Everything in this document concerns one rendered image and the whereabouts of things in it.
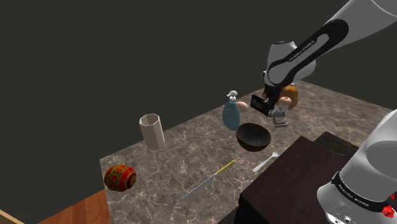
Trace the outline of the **dark brown bowl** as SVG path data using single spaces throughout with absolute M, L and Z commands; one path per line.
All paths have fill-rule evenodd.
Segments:
M 270 132 L 256 123 L 244 123 L 236 130 L 238 143 L 247 151 L 261 151 L 271 142 Z

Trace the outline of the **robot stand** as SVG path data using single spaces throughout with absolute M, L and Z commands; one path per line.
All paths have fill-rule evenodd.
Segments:
M 233 224 L 329 224 L 317 189 L 357 149 L 329 132 L 299 137 L 240 194 Z

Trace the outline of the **yellow-handled knife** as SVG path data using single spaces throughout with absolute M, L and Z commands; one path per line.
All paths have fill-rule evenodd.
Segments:
M 199 191 L 200 189 L 202 189 L 203 187 L 207 186 L 209 183 L 211 183 L 214 178 L 219 175 L 220 173 L 222 173 L 224 170 L 226 170 L 227 168 L 229 168 L 230 166 L 232 166 L 234 163 L 236 162 L 236 160 L 232 160 L 231 162 L 229 162 L 227 165 L 225 165 L 224 167 L 222 167 L 220 170 L 218 170 L 217 172 L 215 172 L 212 176 L 210 176 L 209 178 L 207 178 L 204 182 L 202 182 L 201 184 L 199 184 L 198 186 L 196 186 L 194 189 L 192 189 L 189 193 L 187 193 L 184 197 L 182 197 L 179 202 L 185 200 L 186 198 L 188 198 L 189 196 L 193 195 L 195 192 Z

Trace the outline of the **red patterned round vase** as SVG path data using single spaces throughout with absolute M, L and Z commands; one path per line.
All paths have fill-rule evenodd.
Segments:
M 135 170 L 124 164 L 110 167 L 104 175 L 104 184 L 108 189 L 117 192 L 124 192 L 131 189 L 136 183 Z

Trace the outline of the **blue soap dispenser bottle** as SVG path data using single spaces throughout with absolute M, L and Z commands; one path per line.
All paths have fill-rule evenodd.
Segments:
M 231 90 L 227 95 L 229 101 L 223 107 L 223 123 L 230 130 L 237 130 L 240 125 L 240 111 L 237 105 L 238 92 Z

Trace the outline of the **white octagonal cup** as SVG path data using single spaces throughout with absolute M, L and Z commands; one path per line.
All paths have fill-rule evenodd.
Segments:
M 142 116 L 139 119 L 139 126 L 148 149 L 159 150 L 165 146 L 162 124 L 157 114 Z

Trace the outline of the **silver fork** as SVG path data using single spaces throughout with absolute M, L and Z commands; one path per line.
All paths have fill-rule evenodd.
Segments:
M 272 158 L 277 158 L 280 155 L 282 155 L 284 152 L 286 151 L 286 149 L 284 147 L 279 147 L 278 149 L 276 149 L 272 155 L 270 157 L 268 157 L 268 159 L 266 159 L 265 161 L 263 161 L 262 163 L 260 163 L 259 165 L 257 165 L 252 171 L 253 172 L 258 172 L 267 162 L 270 161 L 270 159 Z

